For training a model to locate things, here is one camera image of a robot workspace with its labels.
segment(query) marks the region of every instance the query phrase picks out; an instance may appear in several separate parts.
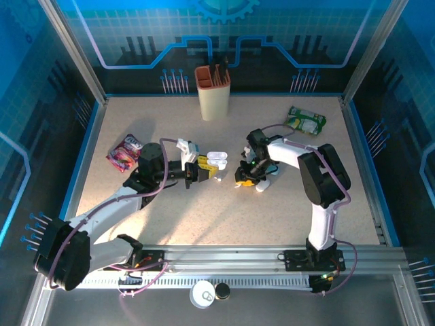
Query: beige tabletop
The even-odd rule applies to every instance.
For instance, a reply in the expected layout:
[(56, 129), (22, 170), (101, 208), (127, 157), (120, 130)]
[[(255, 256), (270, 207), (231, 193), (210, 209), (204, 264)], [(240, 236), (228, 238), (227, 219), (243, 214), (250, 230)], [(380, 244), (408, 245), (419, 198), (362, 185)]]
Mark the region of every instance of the beige tabletop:
[[(332, 144), (351, 178), (352, 203), (339, 211), (336, 237), (355, 244), (378, 244), (361, 177), (343, 115), (334, 97), (232, 96), (228, 117), (216, 122), (201, 119), (196, 97), (111, 98), (84, 186), (78, 214), (111, 196), (127, 179), (105, 158), (128, 133), (141, 142), (160, 137), (183, 138), (199, 144), (200, 152), (226, 151), (228, 174), (222, 182), (180, 182), (164, 190), (150, 205), (127, 217), (101, 237), (128, 234), (153, 245), (304, 245), (311, 228), (311, 202), (299, 170), (280, 164), (263, 193), (254, 187), (234, 188), (234, 172), (250, 131), (282, 123), (295, 105), (327, 118), (317, 137), (297, 132), (291, 137), (309, 145)], [(283, 128), (266, 130), (282, 134)], [(170, 160), (179, 160), (175, 144), (167, 145)]]

